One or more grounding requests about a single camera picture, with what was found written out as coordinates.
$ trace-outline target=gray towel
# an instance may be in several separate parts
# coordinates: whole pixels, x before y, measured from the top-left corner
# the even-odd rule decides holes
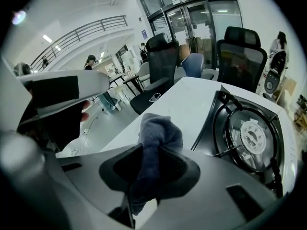
[[[159,186],[158,146],[182,148],[182,132],[171,122],[170,116],[146,113],[141,121],[139,141],[143,146],[142,165],[138,177],[130,188],[132,213],[138,215],[145,203],[155,198]]]

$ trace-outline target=metal railing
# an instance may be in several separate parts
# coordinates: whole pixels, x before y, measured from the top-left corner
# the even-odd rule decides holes
[[[82,40],[94,36],[98,33],[109,31],[116,28],[128,26],[126,16],[114,16],[98,21],[94,21],[83,25],[59,38],[57,41],[52,42],[31,64],[32,70],[42,71],[43,56],[46,56],[50,63],[55,58],[59,57],[65,50],[78,44]]]

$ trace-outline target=poster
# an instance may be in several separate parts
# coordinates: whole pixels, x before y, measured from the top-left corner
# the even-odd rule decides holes
[[[211,38],[210,28],[206,24],[198,24],[196,25],[196,29],[194,29],[194,36],[200,37],[201,39]]]
[[[148,38],[147,33],[146,33],[145,30],[142,30],[142,35],[143,35],[143,38],[144,38],[144,39],[147,39],[147,38]]]
[[[179,42],[179,45],[187,44],[186,38],[187,34],[186,31],[176,32],[175,33],[176,40]]]

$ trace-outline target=white table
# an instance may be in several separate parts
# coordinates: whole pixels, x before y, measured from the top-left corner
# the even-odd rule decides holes
[[[183,134],[183,147],[190,149],[207,118],[215,92],[223,85],[233,95],[255,102],[279,117],[284,141],[283,190],[291,191],[296,176],[296,142],[293,126],[286,111],[277,104],[241,88],[220,82],[184,77],[168,90],[160,99],[136,118],[101,151],[120,148],[137,143],[142,116],[145,113],[171,116]]]

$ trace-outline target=black office chair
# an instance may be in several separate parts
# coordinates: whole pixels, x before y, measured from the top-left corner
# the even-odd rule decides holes
[[[137,114],[143,113],[153,104],[149,100],[156,94],[164,94],[174,85],[174,74],[179,55],[178,42],[168,43],[165,33],[160,33],[147,41],[150,85],[134,97],[130,104]]]
[[[217,81],[256,92],[267,61],[255,31],[229,26],[217,42],[220,71]]]

